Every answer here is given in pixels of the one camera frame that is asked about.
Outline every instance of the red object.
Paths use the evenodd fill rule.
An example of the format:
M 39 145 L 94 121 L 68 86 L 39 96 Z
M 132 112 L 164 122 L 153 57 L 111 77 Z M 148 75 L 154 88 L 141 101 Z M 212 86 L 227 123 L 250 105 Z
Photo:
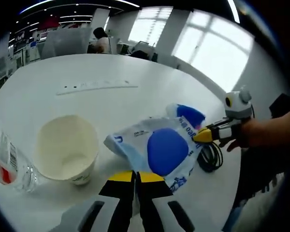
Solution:
M 57 28 L 59 27 L 59 19 L 57 17 L 49 17 L 43 23 L 40 23 L 38 30 L 44 30 L 47 28 Z
M 5 183 L 10 184 L 12 181 L 10 179 L 9 172 L 6 169 L 2 168 L 2 167 L 1 167 L 1 169 L 2 169 L 2 180 Z

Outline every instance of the ceiling light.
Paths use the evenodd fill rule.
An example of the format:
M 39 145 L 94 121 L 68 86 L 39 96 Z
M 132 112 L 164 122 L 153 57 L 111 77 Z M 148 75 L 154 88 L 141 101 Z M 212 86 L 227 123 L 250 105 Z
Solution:
M 39 3 L 37 3 L 37 4 L 34 4 L 34 5 L 32 5 L 32 6 L 28 7 L 28 8 L 26 8 L 26 9 L 24 9 L 24 10 L 21 11 L 19 14 L 24 13 L 25 11 L 27 11 L 27 10 L 29 10 L 29 9 L 31 9 L 31 8 L 33 8 L 33 7 L 35 7 L 35 6 L 41 5 L 41 4 L 46 3 L 46 2 L 49 2 L 49 1 L 53 1 L 53 0 L 45 0 L 45 1 L 41 1 L 41 2 L 39 2 Z
M 92 15 L 68 15 L 68 16 L 61 16 L 60 18 L 68 18 L 68 17 L 92 17 Z
M 60 23 L 90 23 L 90 21 L 67 21 L 67 22 L 60 22 Z
M 129 5 L 131 5 L 131 6 L 140 7 L 139 5 L 136 5 L 136 4 L 133 4 L 133 3 L 131 3 L 131 2 L 124 1 L 124 0 L 115 0 L 115 1 L 120 1 L 120 2 L 123 2 L 123 3 L 129 4 Z
M 38 28 L 34 28 L 34 29 L 31 29 L 30 31 L 34 31 L 34 30 L 37 30 Z
M 34 24 L 31 24 L 31 25 L 30 25 L 30 27 L 31 27 L 31 26 L 34 26 L 34 25 L 37 25 L 37 24 L 39 24 L 39 23 L 34 23 Z
M 238 17 L 238 13 L 237 13 L 237 9 L 236 9 L 236 6 L 234 4 L 234 1 L 233 0 L 228 0 L 228 3 L 230 5 L 231 11 L 232 11 L 232 14 L 233 14 L 233 17 L 234 17 L 234 21 L 237 22 L 237 23 L 240 23 L 240 18 Z

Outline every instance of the blue circle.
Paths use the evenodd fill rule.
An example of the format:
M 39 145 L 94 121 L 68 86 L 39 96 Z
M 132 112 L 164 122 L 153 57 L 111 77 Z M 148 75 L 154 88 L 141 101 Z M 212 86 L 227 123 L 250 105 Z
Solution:
M 185 139 L 173 129 L 156 130 L 147 143 L 149 167 L 154 173 L 166 176 L 187 157 L 188 151 Z

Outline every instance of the plastic bottle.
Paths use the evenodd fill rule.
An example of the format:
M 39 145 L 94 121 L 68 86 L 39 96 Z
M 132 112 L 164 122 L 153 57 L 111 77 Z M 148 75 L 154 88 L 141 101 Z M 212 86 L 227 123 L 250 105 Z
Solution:
M 24 154 L 13 145 L 0 126 L 0 183 L 31 192 L 38 183 L 37 171 Z

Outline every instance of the power outlet strip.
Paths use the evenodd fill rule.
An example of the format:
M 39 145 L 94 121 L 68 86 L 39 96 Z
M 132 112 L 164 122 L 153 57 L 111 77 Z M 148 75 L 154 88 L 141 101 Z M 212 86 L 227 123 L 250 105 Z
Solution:
M 131 87 L 138 87 L 138 85 L 132 84 L 130 81 L 126 80 L 112 80 L 112 81 L 99 80 L 79 83 L 75 85 L 64 85 L 59 89 L 56 95 L 63 95 L 85 90 L 94 90 L 102 88 L 131 88 Z

